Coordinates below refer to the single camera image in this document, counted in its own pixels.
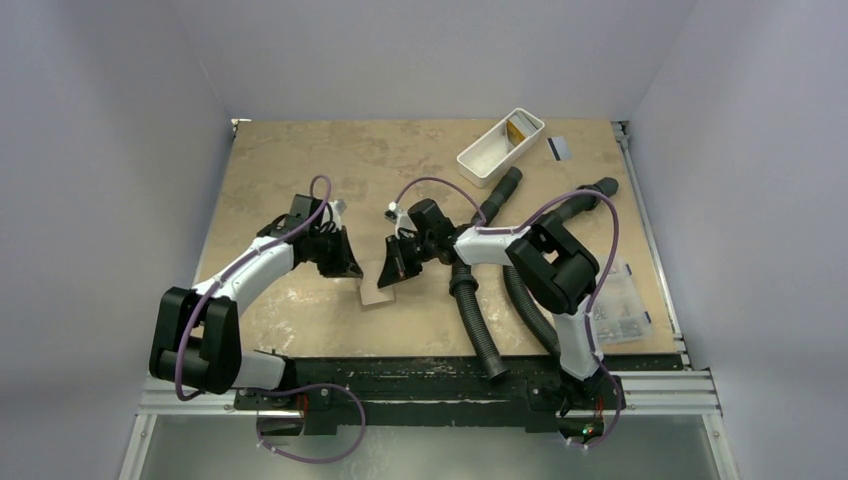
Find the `beige leather card holder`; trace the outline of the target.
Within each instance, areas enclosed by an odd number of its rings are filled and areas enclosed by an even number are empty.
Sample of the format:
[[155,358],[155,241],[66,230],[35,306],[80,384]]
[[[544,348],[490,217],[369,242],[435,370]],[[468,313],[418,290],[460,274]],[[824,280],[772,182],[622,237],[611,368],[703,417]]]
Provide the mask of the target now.
[[383,261],[374,259],[361,263],[363,277],[359,280],[361,304],[365,307],[393,302],[396,298],[393,286],[379,287],[378,280],[383,270]]

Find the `clear plastic screw organizer box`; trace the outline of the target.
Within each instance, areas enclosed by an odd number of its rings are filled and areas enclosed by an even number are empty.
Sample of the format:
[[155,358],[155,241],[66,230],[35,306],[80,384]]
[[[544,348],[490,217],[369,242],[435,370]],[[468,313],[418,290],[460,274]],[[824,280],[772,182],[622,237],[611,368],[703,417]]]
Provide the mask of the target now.
[[652,334],[651,317],[625,260],[614,260],[591,315],[593,332],[601,345],[644,340]]

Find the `grey card on table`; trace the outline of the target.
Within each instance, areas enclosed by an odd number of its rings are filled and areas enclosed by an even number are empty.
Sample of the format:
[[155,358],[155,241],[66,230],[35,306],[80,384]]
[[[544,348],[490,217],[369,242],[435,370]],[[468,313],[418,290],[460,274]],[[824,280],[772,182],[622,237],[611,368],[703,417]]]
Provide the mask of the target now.
[[563,136],[548,137],[547,143],[556,161],[564,161],[572,158],[570,147]]

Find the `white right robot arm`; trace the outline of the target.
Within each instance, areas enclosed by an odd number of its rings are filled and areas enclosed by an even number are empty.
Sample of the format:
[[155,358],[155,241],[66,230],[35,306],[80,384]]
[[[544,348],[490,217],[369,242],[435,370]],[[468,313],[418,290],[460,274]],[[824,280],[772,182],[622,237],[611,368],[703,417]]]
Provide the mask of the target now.
[[[594,331],[593,310],[614,262],[620,239],[619,215],[601,190],[575,190],[559,196],[560,205],[543,205],[518,226],[492,228],[482,219],[455,225],[432,199],[403,211],[389,206],[397,226],[386,239],[386,258],[379,287],[393,286],[419,275],[426,262],[460,261],[469,266],[500,265],[522,281],[532,305],[552,318],[559,345],[561,392],[576,407],[584,407],[601,391],[600,379],[613,388],[615,407],[623,409],[624,392],[604,363]],[[607,261],[596,257],[564,226],[566,214],[589,211],[604,203],[613,234]]]

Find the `stack of cards in bin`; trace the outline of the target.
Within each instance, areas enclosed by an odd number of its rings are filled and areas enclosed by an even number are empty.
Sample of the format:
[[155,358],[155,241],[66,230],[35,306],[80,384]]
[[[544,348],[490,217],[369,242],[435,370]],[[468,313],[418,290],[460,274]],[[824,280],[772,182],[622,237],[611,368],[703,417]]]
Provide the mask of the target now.
[[508,143],[512,147],[517,147],[527,138],[533,136],[538,127],[525,113],[517,111],[506,119],[504,130]]

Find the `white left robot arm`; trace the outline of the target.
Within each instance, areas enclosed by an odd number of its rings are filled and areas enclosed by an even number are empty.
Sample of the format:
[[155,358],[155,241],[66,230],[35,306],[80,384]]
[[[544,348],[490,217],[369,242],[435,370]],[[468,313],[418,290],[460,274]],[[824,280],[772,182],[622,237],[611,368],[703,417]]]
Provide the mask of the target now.
[[288,213],[256,234],[249,247],[213,277],[162,296],[149,357],[151,376],[182,388],[223,394],[259,389],[272,408],[297,399],[294,363],[272,352],[241,346],[239,320],[275,281],[304,263],[325,278],[360,278],[342,215],[343,200],[298,194]]

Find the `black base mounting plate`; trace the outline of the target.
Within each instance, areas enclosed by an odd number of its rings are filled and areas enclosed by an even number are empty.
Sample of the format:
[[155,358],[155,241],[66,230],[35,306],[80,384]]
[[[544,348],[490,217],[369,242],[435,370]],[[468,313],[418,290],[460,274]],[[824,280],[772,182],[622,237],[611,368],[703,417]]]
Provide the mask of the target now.
[[245,412],[301,413],[307,435],[332,435],[343,425],[402,427],[516,427],[528,433],[579,436],[585,424],[601,432],[598,407],[612,410],[612,386],[585,393],[563,386],[551,356],[512,355],[507,372],[489,380],[474,356],[301,358],[291,397],[241,390],[234,407]]

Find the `aluminium frame rail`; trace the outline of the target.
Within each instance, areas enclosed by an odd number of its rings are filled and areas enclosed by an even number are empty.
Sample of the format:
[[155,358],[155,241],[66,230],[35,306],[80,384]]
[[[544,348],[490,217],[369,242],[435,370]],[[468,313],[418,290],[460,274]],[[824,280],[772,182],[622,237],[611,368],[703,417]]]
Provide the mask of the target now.
[[672,340],[675,345],[675,348],[677,349],[676,354],[683,362],[682,371],[666,372],[664,377],[654,378],[653,380],[649,381],[649,384],[657,384],[659,386],[662,386],[662,389],[656,391],[655,393],[660,397],[663,397],[665,400],[668,400],[670,408],[692,409],[695,404],[700,405],[701,403],[704,403],[705,408],[709,412],[711,412],[712,410],[716,410],[718,413],[721,413],[720,401],[718,399],[715,390],[714,380],[710,371],[692,371],[691,361],[688,356],[684,335],[681,332],[681,327],[671,297],[659,249],[655,240],[652,225],[648,216],[647,208],[636,175],[636,170],[633,165],[632,157],[630,154],[631,136],[628,134],[628,122],[612,121],[611,128],[613,131],[613,135],[615,136],[615,140],[620,148],[623,163],[627,170],[629,182],[632,187],[635,202],[639,210],[641,224],[652,257],[652,264],[656,275],[657,283],[659,285],[659,288],[661,289],[665,310],[668,314],[668,322],[671,329]]

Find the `white plastic card bin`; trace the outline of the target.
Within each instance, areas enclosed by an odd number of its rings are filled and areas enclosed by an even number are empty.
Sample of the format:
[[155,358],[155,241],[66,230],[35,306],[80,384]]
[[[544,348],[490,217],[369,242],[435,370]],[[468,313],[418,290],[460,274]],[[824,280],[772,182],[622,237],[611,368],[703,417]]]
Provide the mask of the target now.
[[[538,127],[537,132],[517,147],[505,136],[504,123],[513,113],[525,113]],[[515,108],[456,157],[460,175],[477,188],[500,178],[540,137],[546,123],[523,108]]]

